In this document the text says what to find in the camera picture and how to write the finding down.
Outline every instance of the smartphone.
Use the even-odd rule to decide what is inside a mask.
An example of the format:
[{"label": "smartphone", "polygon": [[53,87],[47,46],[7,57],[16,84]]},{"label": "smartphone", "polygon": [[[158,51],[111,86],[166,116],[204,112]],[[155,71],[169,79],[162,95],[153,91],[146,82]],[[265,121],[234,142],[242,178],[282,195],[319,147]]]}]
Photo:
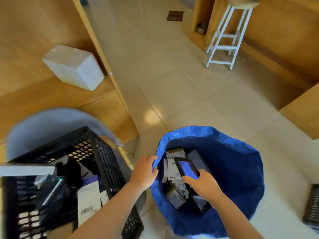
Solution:
[{"label": "smartphone", "polygon": [[[193,179],[199,178],[199,172],[191,160],[181,157],[175,157],[174,160],[182,177],[186,175]],[[190,194],[190,197],[195,201],[202,214],[211,208],[210,204],[200,197],[189,184],[185,183],[185,186]]]}]

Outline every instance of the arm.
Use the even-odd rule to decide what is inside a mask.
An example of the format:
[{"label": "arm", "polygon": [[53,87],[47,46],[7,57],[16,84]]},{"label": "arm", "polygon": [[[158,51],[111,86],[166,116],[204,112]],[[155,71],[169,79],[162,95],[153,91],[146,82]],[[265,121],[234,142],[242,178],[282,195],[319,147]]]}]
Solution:
[{"label": "arm", "polygon": [[240,209],[221,191],[216,180],[203,169],[198,170],[200,176],[193,179],[184,176],[183,181],[207,200],[221,218],[230,239],[264,239],[247,220]]},{"label": "arm", "polygon": [[152,171],[153,161],[157,156],[140,158],[127,183],[90,219],[82,224],[69,239],[118,239],[138,197],[154,182],[158,170]]}]

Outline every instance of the brown doormat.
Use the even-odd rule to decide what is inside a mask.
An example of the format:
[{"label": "brown doormat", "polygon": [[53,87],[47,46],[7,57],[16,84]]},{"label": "brown doormat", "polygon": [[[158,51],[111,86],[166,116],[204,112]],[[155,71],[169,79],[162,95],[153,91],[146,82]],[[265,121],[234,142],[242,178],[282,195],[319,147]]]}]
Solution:
[{"label": "brown doormat", "polygon": [[181,22],[183,19],[183,14],[184,12],[169,11],[167,21]]}]

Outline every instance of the blue fabric bin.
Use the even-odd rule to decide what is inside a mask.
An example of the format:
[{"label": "blue fabric bin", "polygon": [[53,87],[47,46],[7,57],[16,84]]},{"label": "blue fabric bin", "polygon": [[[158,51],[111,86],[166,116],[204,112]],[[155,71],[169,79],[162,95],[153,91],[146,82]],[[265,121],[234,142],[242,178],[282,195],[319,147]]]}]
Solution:
[{"label": "blue fabric bin", "polygon": [[202,215],[191,198],[176,210],[165,198],[168,184],[162,183],[165,151],[183,147],[188,154],[196,149],[210,168],[221,190],[250,220],[265,191],[263,163],[259,152],[245,142],[231,138],[210,126],[187,126],[165,134],[156,155],[159,174],[151,186],[157,207],[179,236],[203,234],[226,237],[227,233],[216,210]]}]

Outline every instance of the plastic basket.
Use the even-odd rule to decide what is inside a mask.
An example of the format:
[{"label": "plastic basket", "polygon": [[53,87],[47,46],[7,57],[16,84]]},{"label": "plastic basket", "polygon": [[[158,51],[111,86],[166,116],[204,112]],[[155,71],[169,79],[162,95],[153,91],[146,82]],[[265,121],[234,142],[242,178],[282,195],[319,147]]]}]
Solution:
[{"label": "plastic basket", "polygon": [[[78,160],[92,173],[97,174],[101,181],[100,192],[106,190],[109,198],[113,197],[126,183],[111,146],[87,127],[78,129],[10,162],[47,164],[65,155]],[[64,202],[62,213],[58,215],[57,220],[53,220],[57,223],[40,224],[39,215],[43,210],[34,210],[38,192],[33,186],[34,180],[35,176],[2,178],[4,238],[45,238],[49,230],[72,221],[75,221],[74,229],[77,228],[76,197]],[[142,221],[134,206],[122,231],[122,237],[137,239],[143,229]]]},{"label": "plastic basket", "polygon": [[319,234],[319,184],[313,184],[302,222]]}]

